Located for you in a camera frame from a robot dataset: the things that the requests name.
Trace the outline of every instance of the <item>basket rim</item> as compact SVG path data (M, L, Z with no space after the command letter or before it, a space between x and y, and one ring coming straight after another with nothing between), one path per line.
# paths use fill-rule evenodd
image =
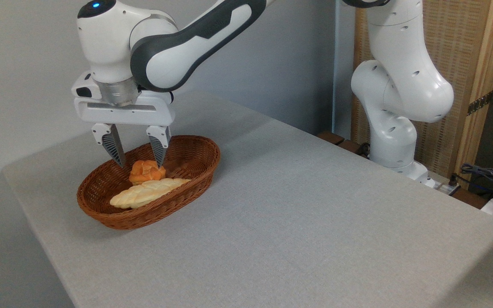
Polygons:
M219 148L219 146L213 140L211 140L210 138L207 138L205 136L198 136L198 135L176 135L176 136L172 136L172 138L177 138L177 139L201 139L204 142L207 142L209 144L212 144L213 149L214 149L215 159L213 160L213 162L211 163L211 165L208 166L207 170L201 176L196 177L196 178L190 180L189 182L180 185L180 187L178 187L178 188L176 188L176 189L174 189L174 190L166 193L165 195L162 195L158 199L156 199L154 201L151 201L151 202L147 203L146 205L142 205L141 207L138 207L138 208L135 208L135 209L126 209L126 210L124 210L123 212L120 212L120 213L100 213L100 212L96 212L95 210L93 210L90 207L88 207L86 205L87 202L85 200L84 194L78 193L77 194L77 201L79 203L80 208L84 212L86 212L86 214L88 214L89 216L92 217L94 215L94 216L97 216L99 218L118 219L120 216L125 216L125 215L127 215L127 216L128 215L131 215L131 214L134 214L134 215L142 215L143 213L149 212L150 210L152 210L153 208L157 207L158 205L161 205L161 204L165 203L166 201L169 201L170 199L174 198L176 195L182 194L185 191L194 188L201 181L204 181L207 178L211 178L213 176L214 170L217 168L217 166L219 164L219 161L220 161L220 158L221 158L220 148ZM149 143L143 144L143 145L141 145L141 146L139 146L137 148L140 148L140 147L143 147L143 146L149 146ZM81 190L84 191L85 188L88 187L88 184L90 183L90 181L92 181L94 179L94 177L92 177L92 174L94 174L95 171L98 168L101 168L102 166L104 166L106 164L111 164L111 163L114 163L114 161L113 160L108 160L108 161L104 162L103 164L101 164L100 166L96 167L82 181L82 183L78 187L78 191L81 191Z

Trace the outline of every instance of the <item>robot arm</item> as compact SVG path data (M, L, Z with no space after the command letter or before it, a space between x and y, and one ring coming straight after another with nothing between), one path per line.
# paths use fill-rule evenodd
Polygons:
M376 60L356 68L351 87L370 124L370 160L433 185L414 161L417 133L410 120L434 123L452 107L452 86L431 61L423 35L421 0L390 0L367 10Z
M171 91L182 86L205 59L252 25L274 0L218 0L178 30L165 12L93 0L77 16L90 71L72 92L78 115L96 123L96 142L125 165L115 124L148 125L147 135L161 166L174 121Z

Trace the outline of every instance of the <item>white wall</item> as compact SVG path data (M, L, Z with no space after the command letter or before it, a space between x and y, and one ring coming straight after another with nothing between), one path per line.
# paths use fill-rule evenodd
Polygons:
M69 90L87 69L75 32L80 0L0 0L0 171L82 134ZM186 25L214 0L125 0ZM203 89L310 133L330 128L334 0L280 0L206 61ZM0 175L0 307L71 307Z

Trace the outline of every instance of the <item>brown wicker basket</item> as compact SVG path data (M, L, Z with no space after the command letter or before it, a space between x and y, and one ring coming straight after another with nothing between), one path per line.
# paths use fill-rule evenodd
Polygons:
M195 200L211 185L214 170L220 161L220 149L211 139L191 135L173 136L163 163L166 177L191 181L137 209L119 209L110 205L110 199L132 186L129 182L132 164L137 160L154 160L149 144L125 155L128 163L124 168L108 160L92 171L77 189L80 208L105 226L118 230L153 224Z

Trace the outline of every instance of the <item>woven screen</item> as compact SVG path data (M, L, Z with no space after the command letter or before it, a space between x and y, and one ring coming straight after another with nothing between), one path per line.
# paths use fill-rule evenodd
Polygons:
M430 171L449 176L470 103L473 80L490 0L425 0L423 18L427 50L439 72L454 87L454 105L437 123L414 122L418 132L415 159ZM356 13L355 65L372 59L365 11ZM352 140L369 142L370 130L364 109L354 98Z

